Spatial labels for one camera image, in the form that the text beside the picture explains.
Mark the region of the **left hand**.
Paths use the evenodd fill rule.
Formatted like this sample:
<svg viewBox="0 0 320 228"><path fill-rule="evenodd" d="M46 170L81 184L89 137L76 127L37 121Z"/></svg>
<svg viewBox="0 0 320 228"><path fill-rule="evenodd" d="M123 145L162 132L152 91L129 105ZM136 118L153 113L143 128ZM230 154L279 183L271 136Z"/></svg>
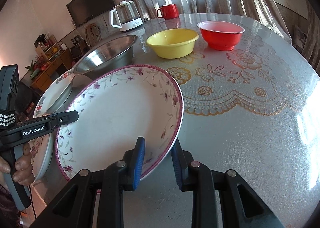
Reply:
<svg viewBox="0 0 320 228"><path fill-rule="evenodd" d="M6 190L8 189L7 183L4 180L3 174L10 173L9 164L1 157L1 186ZM31 153L29 143L25 143L23 146L23 156L15 162L15 173L12 176L12 179L20 185L29 186L34 182L34 175L32 173L33 166L31 164Z"/></svg>

